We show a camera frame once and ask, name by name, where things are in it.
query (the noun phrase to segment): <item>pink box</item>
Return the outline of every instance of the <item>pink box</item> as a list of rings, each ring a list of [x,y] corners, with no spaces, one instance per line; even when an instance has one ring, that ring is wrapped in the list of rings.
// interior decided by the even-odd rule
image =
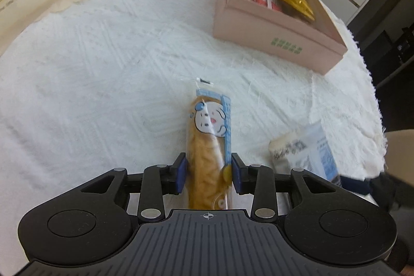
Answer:
[[[307,67],[325,75],[347,47],[319,0],[307,0],[315,28],[249,0],[217,0],[213,36]]]

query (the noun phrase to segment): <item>cartoon character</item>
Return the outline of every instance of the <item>cartoon character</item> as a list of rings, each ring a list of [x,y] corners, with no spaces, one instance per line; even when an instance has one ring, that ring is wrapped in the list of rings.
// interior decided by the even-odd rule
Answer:
[[[224,137],[227,128],[224,126],[226,114],[223,106],[217,102],[198,102],[195,107],[195,126],[202,133],[216,137]]]

